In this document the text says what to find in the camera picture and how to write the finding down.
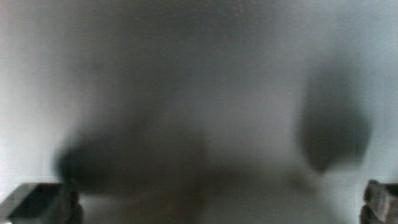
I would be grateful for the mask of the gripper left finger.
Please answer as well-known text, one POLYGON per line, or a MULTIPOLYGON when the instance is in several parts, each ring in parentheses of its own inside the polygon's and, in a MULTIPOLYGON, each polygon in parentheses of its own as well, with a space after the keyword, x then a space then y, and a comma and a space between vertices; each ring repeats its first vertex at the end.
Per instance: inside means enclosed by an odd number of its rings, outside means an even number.
POLYGON ((0 224, 81 224, 78 192, 60 183, 23 183, 0 202, 0 224))

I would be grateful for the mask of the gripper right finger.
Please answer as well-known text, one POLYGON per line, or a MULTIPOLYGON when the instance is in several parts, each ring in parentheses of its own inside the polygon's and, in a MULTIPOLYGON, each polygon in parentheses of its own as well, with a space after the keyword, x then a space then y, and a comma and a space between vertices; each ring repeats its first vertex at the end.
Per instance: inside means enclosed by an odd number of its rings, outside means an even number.
POLYGON ((367 182, 364 189, 360 224, 398 224, 398 184, 367 182))

